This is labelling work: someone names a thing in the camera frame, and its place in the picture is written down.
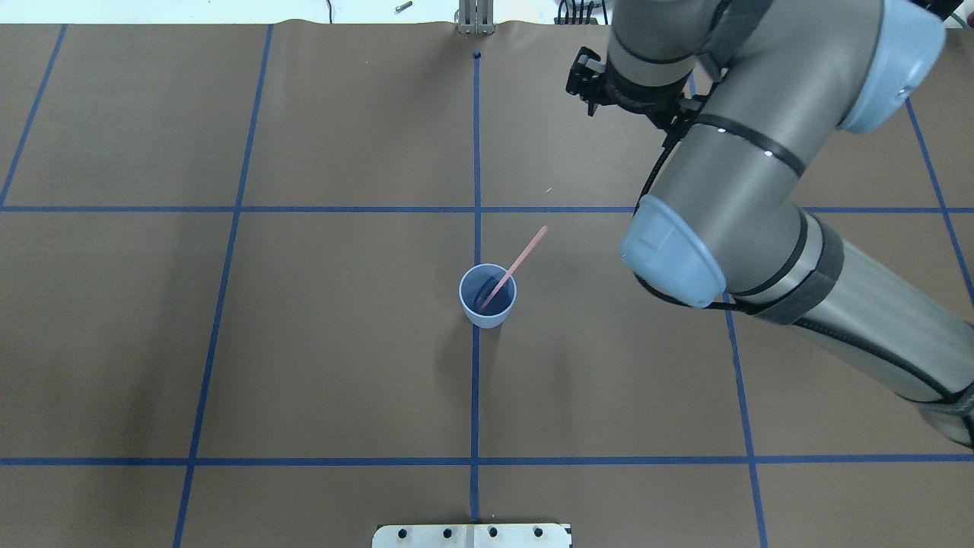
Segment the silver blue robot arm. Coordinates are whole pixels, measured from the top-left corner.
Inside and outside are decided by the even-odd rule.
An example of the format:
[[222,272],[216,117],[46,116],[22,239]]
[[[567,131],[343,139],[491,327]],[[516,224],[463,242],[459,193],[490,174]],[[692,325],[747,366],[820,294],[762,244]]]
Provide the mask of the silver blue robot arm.
[[620,243],[644,284],[801,330],[969,448],[970,323],[789,199],[832,133],[883,124],[945,41],[910,1],[619,1],[606,87],[647,112],[695,65],[715,83]]

